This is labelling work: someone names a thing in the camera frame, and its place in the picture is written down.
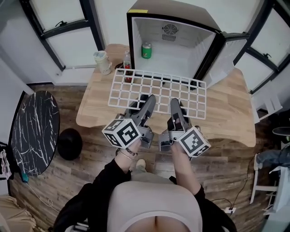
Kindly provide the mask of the cola bottle with red cap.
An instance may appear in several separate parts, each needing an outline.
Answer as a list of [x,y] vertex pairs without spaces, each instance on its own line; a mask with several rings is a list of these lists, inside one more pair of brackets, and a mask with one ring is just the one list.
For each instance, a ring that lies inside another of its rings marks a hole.
[[128,71],[125,71],[125,82],[127,83],[131,83],[132,82],[132,78],[129,76],[133,75],[133,71],[131,71],[131,63],[130,62],[124,62],[123,64],[124,69],[128,69]]

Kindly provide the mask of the white chair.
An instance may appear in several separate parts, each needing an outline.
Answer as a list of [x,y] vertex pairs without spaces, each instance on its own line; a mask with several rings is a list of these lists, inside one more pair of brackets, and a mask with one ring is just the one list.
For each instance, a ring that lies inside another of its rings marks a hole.
[[273,186],[259,185],[258,175],[261,169],[254,170],[250,204],[254,202],[256,192],[267,192],[269,204],[263,211],[268,218],[262,232],[290,232],[290,168],[274,166],[269,173],[277,173],[279,179]]

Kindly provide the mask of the white wooden rack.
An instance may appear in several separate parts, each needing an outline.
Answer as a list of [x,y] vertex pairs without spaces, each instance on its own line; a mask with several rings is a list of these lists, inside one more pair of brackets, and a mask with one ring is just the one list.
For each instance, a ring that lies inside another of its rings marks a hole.
[[[253,94],[251,96],[251,106],[255,124],[283,108],[278,96],[272,90],[263,90]],[[266,114],[259,117],[258,110],[262,107],[265,107]]]

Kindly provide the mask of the beige cloth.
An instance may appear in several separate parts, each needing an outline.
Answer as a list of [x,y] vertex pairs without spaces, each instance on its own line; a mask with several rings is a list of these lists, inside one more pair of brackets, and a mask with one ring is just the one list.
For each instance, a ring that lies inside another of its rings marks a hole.
[[36,221],[17,200],[9,195],[0,196],[0,232],[34,232]]

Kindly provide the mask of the white wire fridge shelf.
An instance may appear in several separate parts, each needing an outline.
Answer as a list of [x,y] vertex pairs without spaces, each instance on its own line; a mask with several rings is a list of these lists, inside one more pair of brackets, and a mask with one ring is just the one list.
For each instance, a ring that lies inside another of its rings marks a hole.
[[118,108],[129,107],[129,102],[142,94],[155,95],[154,112],[170,114],[170,102],[177,98],[187,109],[188,118],[204,120],[206,118],[206,82],[168,74],[134,70],[131,83],[125,82],[124,72],[128,69],[115,70],[109,94],[108,105]]

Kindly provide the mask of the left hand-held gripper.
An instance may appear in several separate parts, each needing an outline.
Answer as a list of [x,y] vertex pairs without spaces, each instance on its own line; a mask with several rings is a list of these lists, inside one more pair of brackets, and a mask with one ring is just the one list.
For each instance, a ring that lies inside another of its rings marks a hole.
[[[141,146],[150,148],[154,133],[149,127],[145,127],[148,119],[154,111],[156,97],[151,94],[140,96],[129,102],[129,107],[123,113],[127,119],[114,119],[102,130],[103,135],[110,144],[117,148],[128,148],[134,141],[141,139]],[[135,114],[135,122],[130,119]]]

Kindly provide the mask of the person's left forearm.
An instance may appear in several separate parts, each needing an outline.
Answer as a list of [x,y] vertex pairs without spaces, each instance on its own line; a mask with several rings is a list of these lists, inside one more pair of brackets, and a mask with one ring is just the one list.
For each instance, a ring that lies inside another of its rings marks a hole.
[[[127,147],[125,149],[120,149],[119,151],[122,151],[124,154],[135,159],[140,146],[141,146],[141,140],[137,139],[129,147]],[[129,171],[129,168],[130,168],[131,164],[133,163],[134,159],[130,160],[130,159],[126,158],[125,156],[123,156],[122,154],[119,154],[118,152],[117,152],[117,155],[115,156],[114,160],[115,160],[116,164],[126,174]]]

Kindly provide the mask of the person's grey trousers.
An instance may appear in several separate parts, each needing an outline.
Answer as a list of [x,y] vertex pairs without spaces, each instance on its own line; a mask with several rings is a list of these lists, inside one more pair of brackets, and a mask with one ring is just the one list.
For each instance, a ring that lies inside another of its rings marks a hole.
[[131,181],[155,184],[173,184],[173,182],[168,178],[147,172],[143,166],[138,166],[131,172]]

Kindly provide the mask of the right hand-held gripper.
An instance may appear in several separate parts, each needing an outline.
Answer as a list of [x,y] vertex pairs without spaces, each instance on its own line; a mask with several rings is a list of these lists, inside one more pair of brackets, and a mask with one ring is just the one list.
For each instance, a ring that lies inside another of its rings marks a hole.
[[198,157],[211,145],[199,128],[191,125],[187,109],[173,98],[170,102],[171,117],[167,121],[168,130],[159,135],[159,151],[167,152],[171,145],[179,143],[189,157]]

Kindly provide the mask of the beige tumbler cup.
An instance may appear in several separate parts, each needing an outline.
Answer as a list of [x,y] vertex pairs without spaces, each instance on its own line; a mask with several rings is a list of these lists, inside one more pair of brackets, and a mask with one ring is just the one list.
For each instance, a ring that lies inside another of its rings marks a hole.
[[109,61],[106,51],[97,51],[93,54],[93,56],[101,74],[110,74],[112,62]]

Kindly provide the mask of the black marble round table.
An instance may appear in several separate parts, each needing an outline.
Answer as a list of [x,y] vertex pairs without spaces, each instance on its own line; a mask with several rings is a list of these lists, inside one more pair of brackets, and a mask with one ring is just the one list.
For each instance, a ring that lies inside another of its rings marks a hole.
[[54,96],[37,91],[27,97],[13,123],[11,148],[22,177],[38,176],[55,153],[74,160],[82,151],[82,138],[73,128],[60,132],[60,111]]

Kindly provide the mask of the black metal stand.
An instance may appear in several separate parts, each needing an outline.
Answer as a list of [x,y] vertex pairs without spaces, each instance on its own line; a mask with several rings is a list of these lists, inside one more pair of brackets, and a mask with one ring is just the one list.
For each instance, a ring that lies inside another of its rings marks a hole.
[[[2,150],[5,150],[6,151],[6,156],[7,156],[8,162],[10,164],[10,170],[11,170],[12,175],[10,176],[9,179],[13,179],[14,178],[14,174],[15,174],[17,168],[15,166],[15,159],[13,157],[12,149],[11,149],[10,146],[8,146],[7,144],[5,144],[5,143],[3,143],[3,142],[0,141],[0,152]],[[5,180],[5,179],[6,178],[2,174],[1,164],[0,164],[0,180]]]

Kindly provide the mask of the black framed window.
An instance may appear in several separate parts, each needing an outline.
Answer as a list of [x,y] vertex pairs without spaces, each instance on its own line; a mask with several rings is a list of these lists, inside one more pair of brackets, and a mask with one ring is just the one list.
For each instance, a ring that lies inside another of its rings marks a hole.
[[254,94],[290,64],[290,0],[263,0],[248,33],[234,64]]
[[105,49],[94,0],[19,0],[42,46],[61,70],[92,68]]

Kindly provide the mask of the green soda can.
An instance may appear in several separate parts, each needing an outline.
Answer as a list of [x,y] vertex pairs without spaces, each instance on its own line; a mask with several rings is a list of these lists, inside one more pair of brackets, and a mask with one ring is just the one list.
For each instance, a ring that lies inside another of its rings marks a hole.
[[143,43],[141,47],[142,58],[150,59],[152,55],[152,46],[150,43]]

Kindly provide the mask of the person's black jacket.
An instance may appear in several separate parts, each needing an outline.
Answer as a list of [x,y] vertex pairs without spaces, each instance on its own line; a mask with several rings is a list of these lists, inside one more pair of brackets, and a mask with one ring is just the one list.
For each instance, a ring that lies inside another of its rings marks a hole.
[[[131,183],[131,172],[124,173],[113,160],[95,178],[85,184],[80,192],[70,199],[55,220],[53,232],[65,232],[70,226],[88,220],[89,232],[108,232],[107,218],[109,200],[114,188],[122,183]],[[195,199],[201,210],[203,232],[237,232],[232,219],[213,202],[205,198],[200,188]]]

